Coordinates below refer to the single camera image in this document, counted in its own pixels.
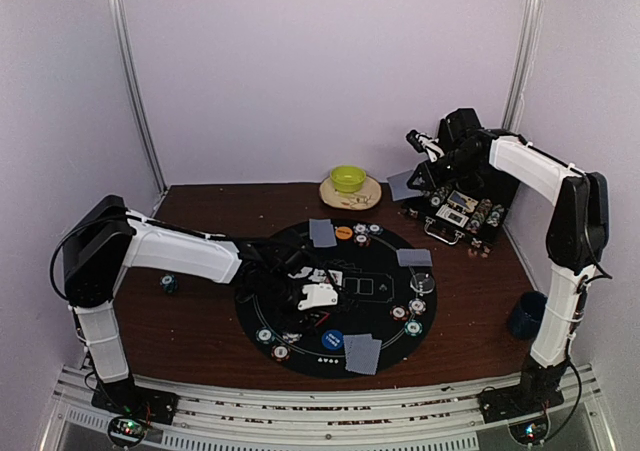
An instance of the chip stack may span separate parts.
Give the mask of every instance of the chip stack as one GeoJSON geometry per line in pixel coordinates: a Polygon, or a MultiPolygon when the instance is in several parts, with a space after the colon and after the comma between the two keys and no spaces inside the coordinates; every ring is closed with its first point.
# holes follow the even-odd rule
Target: chip stack
{"type": "Polygon", "coordinates": [[[480,231],[480,228],[487,219],[487,216],[489,216],[491,206],[492,203],[490,199],[483,199],[480,201],[480,204],[478,204],[475,213],[471,215],[471,219],[467,223],[465,229],[471,234],[478,234],[478,231],[480,231]]]}
{"type": "Polygon", "coordinates": [[[436,189],[429,197],[429,204],[431,204],[433,208],[437,208],[447,200],[447,196],[451,194],[451,191],[453,191],[453,185],[451,184],[446,184],[436,189]]]}
{"type": "Polygon", "coordinates": [[[498,225],[500,224],[500,221],[503,215],[504,215],[504,206],[502,206],[501,204],[496,204],[493,208],[491,208],[491,212],[487,217],[487,224],[489,226],[493,226],[494,228],[497,228],[498,225]]]}

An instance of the poker mat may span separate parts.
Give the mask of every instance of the poker mat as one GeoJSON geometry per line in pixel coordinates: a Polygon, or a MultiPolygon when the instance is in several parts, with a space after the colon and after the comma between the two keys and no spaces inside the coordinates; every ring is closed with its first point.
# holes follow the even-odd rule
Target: poker mat
{"type": "MultiPolygon", "coordinates": [[[[337,245],[314,248],[320,269],[304,269],[303,273],[312,281],[327,282],[322,271],[327,269],[349,292],[352,304],[348,309],[317,311],[311,332],[293,333],[278,324],[281,320],[275,307],[256,293],[244,303],[236,302],[238,319],[247,337],[268,359],[319,378],[362,376],[345,369],[343,336],[371,334],[382,341],[380,372],[409,356],[429,333],[437,307],[435,282],[426,294],[416,292],[410,283],[419,273],[432,276],[432,269],[399,266],[396,250],[412,246],[375,223],[334,219],[332,224],[337,245]]],[[[287,229],[309,237],[308,222],[287,229]]],[[[285,231],[273,238],[278,239],[285,231]]]]}

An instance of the blue poker chip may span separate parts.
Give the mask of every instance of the blue poker chip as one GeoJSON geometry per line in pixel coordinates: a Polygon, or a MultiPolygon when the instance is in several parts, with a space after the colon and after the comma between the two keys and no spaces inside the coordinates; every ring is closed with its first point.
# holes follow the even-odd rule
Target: blue poker chip
{"type": "Polygon", "coordinates": [[[422,323],[419,321],[407,321],[404,325],[404,332],[409,336],[415,337],[422,333],[422,323]]]}
{"type": "Polygon", "coordinates": [[[342,348],[344,346],[342,333],[336,329],[330,329],[322,335],[322,345],[331,351],[342,348]]]}

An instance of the dark blue cup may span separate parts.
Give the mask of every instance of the dark blue cup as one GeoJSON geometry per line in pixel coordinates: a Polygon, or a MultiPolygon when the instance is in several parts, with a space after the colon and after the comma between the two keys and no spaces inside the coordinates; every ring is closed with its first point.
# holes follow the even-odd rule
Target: dark blue cup
{"type": "Polygon", "coordinates": [[[547,305],[547,297],[538,291],[529,291],[520,296],[507,320],[511,335],[522,341],[535,338],[547,305]]]}

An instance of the green bowl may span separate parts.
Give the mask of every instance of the green bowl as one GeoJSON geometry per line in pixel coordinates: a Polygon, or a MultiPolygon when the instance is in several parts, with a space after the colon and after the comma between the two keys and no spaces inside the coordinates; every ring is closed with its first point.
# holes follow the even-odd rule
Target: green bowl
{"type": "Polygon", "coordinates": [[[331,182],[333,187],[341,193],[355,193],[360,191],[367,173],[357,166],[338,166],[331,170],[331,182]]]}

